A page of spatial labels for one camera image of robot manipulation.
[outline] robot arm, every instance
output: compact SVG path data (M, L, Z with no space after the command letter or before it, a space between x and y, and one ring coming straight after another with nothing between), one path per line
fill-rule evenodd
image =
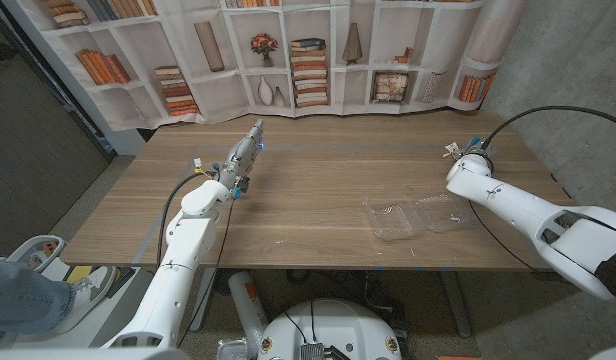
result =
M231 195L235 196L237 191L245 192L242 186L247 186L246 175L252 170L257 154L263 149L262 135L263 124L259 120L248 135L231 149L215 179L206 180L184 196L182 209L170 221L166 230L168 250L135 316L103 348L167 348L175 345L199 259L206 255L215 242L218 208Z
M452 167L447 189L494 212L528 237L560 275L599 298L616 297L616 212L563 207L493 179L485 153Z

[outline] wire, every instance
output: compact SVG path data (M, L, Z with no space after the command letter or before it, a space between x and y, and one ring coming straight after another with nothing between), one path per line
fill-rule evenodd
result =
M468 200L468 204L470 205L470 208L472 209L472 212L475 214L475 216L477 217L477 220L479 220L479 223L481 223L481 226L484 227L484 229L486 229L486 231L488 231L488 233L492 236L493 239L495 239L499 245L501 245L501 247L503 247L508 254L512 255L515 259L517 259L520 263L526 265L530 270L537 272L537 269L535 269L534 267L528 265L528 263L526 263L525 261L521 260L517 255L515 255L512 251L510 251L510 249L508 249L506 247L506 245L504 245L496 236L495 234L492 233L492 231L490 231L490 229L488 229L488 227L486 226L486 224L484 224L484 222L481 220L481 218L479 217L479 215L477 214L477 211L475 211L475 207L472 206L472 201Z
M179 189L181 189L181 187L184 186L184 184L186 184L188 181L192 180L193 178L196 178L197 176L201 176L204 174L205 173L194 173L188 176L187 178L183 179L179 184L177 184L177 186L175 186L175 188L170 193L170 196L168 196L168 200L166 200L166 205L164 205L164 213L161 217L161 226L159 227L159 242L157 243L157 263L155 264L155 272L157 271L157 269L159 269L159 265L161 264L161 249L164 243L164 228L166 227L166 216L168 215L168 208L170 207L170 203L172 202L172 199L175 197L175 194L177 194L177 191L179 191Z
M370 300L368 300L368 271L366 271L366 284L364 285L364 299L366 300L366 303L368 305L374 307L375 309L386 310L388 312L393 311L392 306L379 306L379 305L375 305L371 303Z
M490 145L490 142L492 141L492 138L495 137L495 135L497 135L497 133L499 131L501 131L501 129L505 128L506 126L508 126L508 124L510 124L511 122L524 117L528 114L532 114L534 112L538 112L538 111L544 111L544 110L570 110L570 111L577 111L577 112L582 112L582 113L587 113L587 114L592 114L592 115L597 115L599 117L602 117L606 120L610 120L612 122L614 122L616 124L616 117L610 115L610 114L606 114L605 112L601 112L601 111L597 111L597 110L593 110L593 109L588 109L588 108L583 108L583 107L577 107L577 106L563 106L563 105L559 105L559 106L540 106L540 107L536 107L530 110L526 110L520 114L517 114L513 117L511 117L508 121L504 122L503 124L499 125L499 127L497 129L495 129L495 131L493 131L490 136L488 136L488 138L486 139L486 141L484 141L484 143L481 145L481 149L485 150L486 148L488 148L488 145Z
M224 239L221 243L221 249L219 250L219 257L217 258L217 264L215 264L215 272L212 273L212 277L210 278L210 281L208 282L208 287L204 291L204 295L201 297L201 301L199 301L199 306L197 306L197 310L195 310L195 313L192 315L192 318L190 319L190 323L186 327L186 331L184 331L184 335L179 340L177 347L180 347L181 344L184 342L186 335L188 335L188 332L190 331L190 327L192 326L192 323L195 321L195 318L197 317L199 310L201 310L201 305L204 303L204 300L206 299L206 295L208 295L208 291L210 291L210 289L212 288L212 282L213 280L215 280L215 275L217 274L217 271L218 271L219 261L221 260L221 254L224 252L224 245L226 245L226 238L228 237L228 228L230 226L230 218L232 217L233 205L235 205L234 199L232 200L232 203L230 203L230 210L228 211L228 221L226 222L226 233L224 234Z
M315 312L313 311L313 299L310 299L310 318L312 320L312 341L317 342L317 336L315 335Z
M304 344L307 344L308 341L306 341L306 335L304 335L304 332L301 331L301 328L299 327L299 325L297 325L296 322L292 321L292 319L290 318L290 316L288 315L288 313L286 312L286 310L284 310L284 314L286 314L286 317L288 318L288 320L290 320L291 323L293 323L295 325L295 327L297 328L297 330L299 330L299 332L301 333L301 337L304 338Z

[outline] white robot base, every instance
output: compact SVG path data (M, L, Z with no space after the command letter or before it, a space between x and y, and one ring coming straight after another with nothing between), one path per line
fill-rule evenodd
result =
M393 330L372 311L346 300L315 299L273 320L257 356L258 360L324 358L401 360L401 352Z

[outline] red flowers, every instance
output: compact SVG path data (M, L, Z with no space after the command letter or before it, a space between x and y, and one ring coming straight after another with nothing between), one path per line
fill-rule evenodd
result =
M250 41L252 52L257 54L275 51L277 45L279 45L277 40L273 39L272 36L268 34L257 34L257 36L253 37Z

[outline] jeans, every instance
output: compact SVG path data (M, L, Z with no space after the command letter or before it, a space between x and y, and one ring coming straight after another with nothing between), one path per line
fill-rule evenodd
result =
M74 301L75 290L68 283L0 260L0 342L4 332L52 330L66 318Z

